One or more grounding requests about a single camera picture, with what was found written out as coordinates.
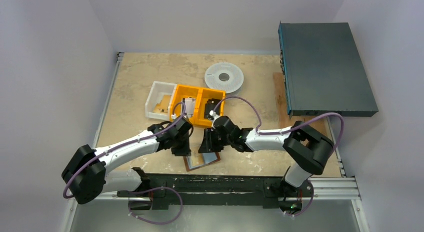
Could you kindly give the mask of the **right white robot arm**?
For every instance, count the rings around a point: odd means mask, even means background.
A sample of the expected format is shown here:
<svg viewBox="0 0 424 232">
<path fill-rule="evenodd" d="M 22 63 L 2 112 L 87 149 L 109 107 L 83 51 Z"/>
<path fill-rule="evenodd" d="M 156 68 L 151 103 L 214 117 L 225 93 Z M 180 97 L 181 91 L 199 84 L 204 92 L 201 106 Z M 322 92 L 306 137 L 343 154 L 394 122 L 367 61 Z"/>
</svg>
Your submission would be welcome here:
<svg viewBox="0 0 424 232">
<path fill-rule="evenodd" d="M 281 190 L 286 195 L 299 191 L 312 175 L 321 175 L 335 148 L 328 137 L 302 121 L 296 121 L 291 127 L 261 131 L 239 128 L 229 117 L 218 116 L 212 126 L 204 130 L 203 136 L 199 153 L 217 153 L 226 146 L 238 152 L 286 152 L 295 161 L 281 181 Z"/>
</svg>

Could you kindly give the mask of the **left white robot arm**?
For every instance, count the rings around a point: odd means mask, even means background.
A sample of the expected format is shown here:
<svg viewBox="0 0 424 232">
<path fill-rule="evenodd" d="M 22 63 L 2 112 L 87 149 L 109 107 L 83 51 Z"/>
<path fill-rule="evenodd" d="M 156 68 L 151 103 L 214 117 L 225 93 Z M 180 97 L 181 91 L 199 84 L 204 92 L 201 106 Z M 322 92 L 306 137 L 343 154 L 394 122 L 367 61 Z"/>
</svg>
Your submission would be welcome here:
<svg viewBox="0 0 424 232">
<path fill-rule="evenodd" d="M 138 157 L 162 150 L 174 156 L 189 156 L 194 126 L 184 117 L 173 122 L 153 124 L 124 141 L 98 148 L 83 145 L 74 153 L 61 177 L 65 182 L 63 198 L 86 204 L 105 192 L 107 176 L 119 166 Z"/>
</svg>

